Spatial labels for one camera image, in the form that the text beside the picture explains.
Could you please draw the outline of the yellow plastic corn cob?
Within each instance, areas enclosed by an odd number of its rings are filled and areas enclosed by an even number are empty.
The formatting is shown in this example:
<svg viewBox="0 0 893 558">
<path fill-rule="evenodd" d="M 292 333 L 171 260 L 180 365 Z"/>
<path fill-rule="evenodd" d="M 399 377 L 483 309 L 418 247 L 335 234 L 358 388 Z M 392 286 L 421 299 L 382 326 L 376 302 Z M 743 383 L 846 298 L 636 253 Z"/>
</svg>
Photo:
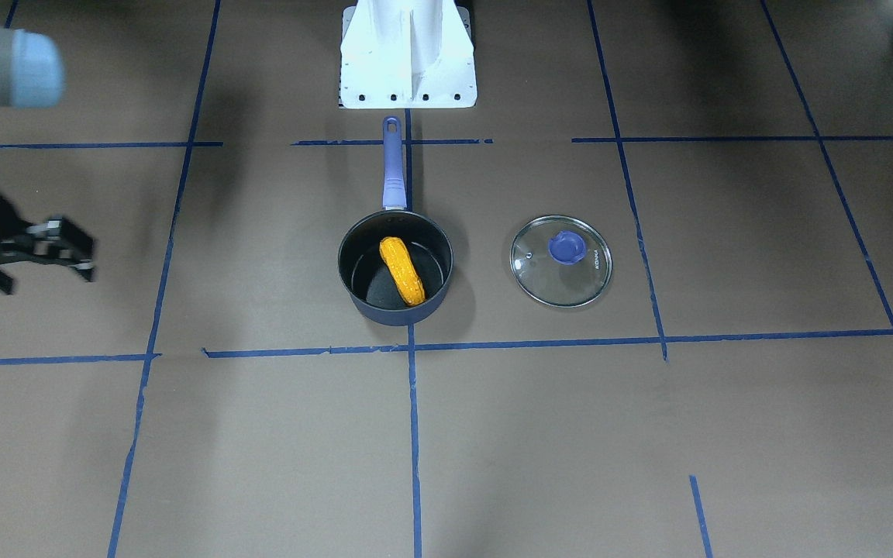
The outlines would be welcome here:
<svg viewBox="0 0 893 558">
<path fill-rule="evenodd" d="M 407 307 L 421 305 L 426 301 L 424 283 L 419 278 L 410 251 L 404 240 L 396 236 L 386 236 L 379 243 L 379 253 L 387 267 L 393 284 Z"/>
</svg>

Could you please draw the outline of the glass pot lid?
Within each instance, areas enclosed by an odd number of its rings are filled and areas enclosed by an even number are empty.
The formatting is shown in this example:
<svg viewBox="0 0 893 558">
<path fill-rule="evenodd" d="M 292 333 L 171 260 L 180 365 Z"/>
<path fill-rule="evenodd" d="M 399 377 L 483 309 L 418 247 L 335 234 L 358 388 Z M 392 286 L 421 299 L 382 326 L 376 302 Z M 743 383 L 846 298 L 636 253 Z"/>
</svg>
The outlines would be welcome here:
<svg viewBox="0 0 893 558">
<path fill-rule="evenodd" d="M 613 275 L 605 238 L 569 215 L 543 215 L 525 223 L 512 239 L 509 265 L 525 294 L 555 308 L 591 304 L 609 289 Z"/>
</svg>

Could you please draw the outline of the dark blue saucepan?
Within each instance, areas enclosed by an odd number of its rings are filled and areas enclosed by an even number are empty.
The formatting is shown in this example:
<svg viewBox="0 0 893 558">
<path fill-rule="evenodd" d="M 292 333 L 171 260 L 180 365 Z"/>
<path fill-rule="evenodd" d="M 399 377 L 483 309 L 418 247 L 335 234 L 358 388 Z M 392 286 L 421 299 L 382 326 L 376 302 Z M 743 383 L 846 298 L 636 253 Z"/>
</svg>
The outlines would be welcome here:
<svg viewBox="0 0 893 558">
<path fill-rule="evenodd" d="M 453 247 L 442 227 L 409 208 L 400 120 L 384 118 L 382 134 L 381 211 L 345 233 L 338 274 L 364 317 L 386 326 L 413 326 L 443 303 Z"/>
</svg>

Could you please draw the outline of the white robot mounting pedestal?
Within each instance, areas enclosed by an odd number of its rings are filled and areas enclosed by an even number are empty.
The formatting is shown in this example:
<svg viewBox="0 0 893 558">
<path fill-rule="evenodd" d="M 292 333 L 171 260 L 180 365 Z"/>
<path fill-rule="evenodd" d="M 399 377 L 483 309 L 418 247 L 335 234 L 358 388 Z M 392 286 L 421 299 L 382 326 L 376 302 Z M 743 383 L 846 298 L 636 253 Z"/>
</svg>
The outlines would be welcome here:
<svg viewBox="0 0 893 558">
<path fill-rule="evenodd" d="M 344 109 L 468 109 L 478 101 L 469 1 L 358 1 L 343 10 Z"/>
</svg>

